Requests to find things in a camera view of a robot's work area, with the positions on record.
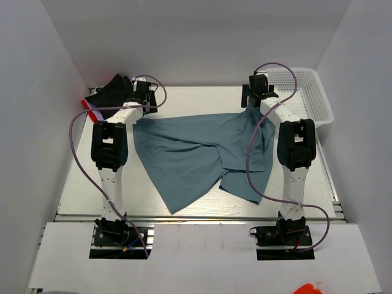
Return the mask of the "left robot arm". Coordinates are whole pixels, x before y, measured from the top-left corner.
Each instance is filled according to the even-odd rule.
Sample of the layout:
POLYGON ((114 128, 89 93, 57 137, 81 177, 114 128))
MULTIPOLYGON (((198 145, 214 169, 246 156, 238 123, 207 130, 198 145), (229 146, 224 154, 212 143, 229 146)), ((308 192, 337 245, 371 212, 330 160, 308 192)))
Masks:
POLYGON ((152 86, 143 77, 130 80, 117 75, 87 99, 96 112, 91 159, 99 172, 103 192, 102 216, 96 225, 104 238, 118 246, 138 234, 125 220, 122 173, 129 155, 128 130, 145 114, 157 112, 152 86))

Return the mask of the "teal blue t-shirt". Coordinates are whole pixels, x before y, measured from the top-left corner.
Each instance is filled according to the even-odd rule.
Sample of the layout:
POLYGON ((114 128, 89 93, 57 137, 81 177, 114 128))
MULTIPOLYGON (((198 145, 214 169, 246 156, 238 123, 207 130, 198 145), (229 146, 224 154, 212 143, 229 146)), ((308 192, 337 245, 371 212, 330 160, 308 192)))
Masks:
POLYGON ((260 203, 273 167, 275 126, 247 108, 241 113, 143 118, 133 126, 135 150, 172 214, 219 183, 260 203))

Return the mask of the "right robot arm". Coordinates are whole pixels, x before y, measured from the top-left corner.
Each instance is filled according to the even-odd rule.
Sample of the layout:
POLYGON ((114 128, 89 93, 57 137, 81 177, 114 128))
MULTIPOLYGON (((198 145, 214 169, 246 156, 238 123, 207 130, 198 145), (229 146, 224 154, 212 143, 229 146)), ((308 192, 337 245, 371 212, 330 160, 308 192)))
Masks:
POLYGON ((260 247, 311 245, 303 201, 306 176, 316 157, 315 124, 311 119, 301 119, 280 101, 265 73, 251 75, 249 84, 243 86, 243 94, 247 95, 248 106, 261 111, 277 129, 277 159, 283 170, 276 225, 254 227, 250 234, 257 238, 260 247))

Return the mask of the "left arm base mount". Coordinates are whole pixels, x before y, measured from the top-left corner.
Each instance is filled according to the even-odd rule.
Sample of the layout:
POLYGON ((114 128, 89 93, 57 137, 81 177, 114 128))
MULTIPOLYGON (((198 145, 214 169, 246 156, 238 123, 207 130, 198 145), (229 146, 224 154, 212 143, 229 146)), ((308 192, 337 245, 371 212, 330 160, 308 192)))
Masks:
POLYGON ((146 260, 148 257, 138 233, 133 227, 125 226, 118 233, 94 227, 89 258, 96 260, 146 260))

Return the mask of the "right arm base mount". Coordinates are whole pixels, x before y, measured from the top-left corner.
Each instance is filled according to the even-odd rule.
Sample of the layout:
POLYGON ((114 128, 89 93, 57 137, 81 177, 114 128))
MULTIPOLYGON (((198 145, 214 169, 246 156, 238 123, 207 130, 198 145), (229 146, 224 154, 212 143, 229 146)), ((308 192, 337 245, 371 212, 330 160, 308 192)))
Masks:
POLYGON ((312 246, 310 229, 305 226, 302 232, 289 233, 284 237, 276 226, 258 226, 249 229, 256 239, 258 261, 314 260, 314 250, 301 252, 302 247, 312 246))

